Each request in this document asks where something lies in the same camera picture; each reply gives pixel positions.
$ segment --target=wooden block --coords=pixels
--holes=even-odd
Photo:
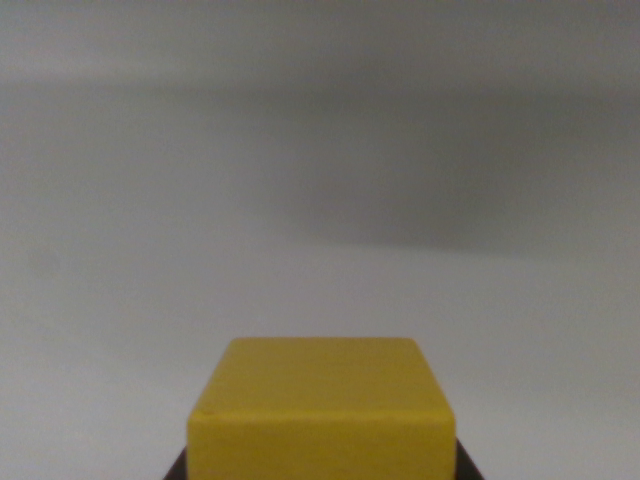
[[[455,420],[416,343],[242,338],[187,426],[189,480],[452,480]]]

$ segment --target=yellow block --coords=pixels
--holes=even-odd
[[[240,338],[187,427],[189,480],[452,480],[455,420],[401,338]]]

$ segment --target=black platform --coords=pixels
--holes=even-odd
[[[185,450],[182,451],[164,480],[187,480],[187,454]],[[455,480],[484,480],[459,441]]]

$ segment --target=block top face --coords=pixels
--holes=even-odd
[[[192,415],[453,420],[419,347],[403,338],[236,339]]]

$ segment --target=white backdrop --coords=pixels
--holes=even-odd
[[[637,15],[390,5],[0,7],[4,477],[161,478],[239,335],[415,337],[488,479],[638,477]]]

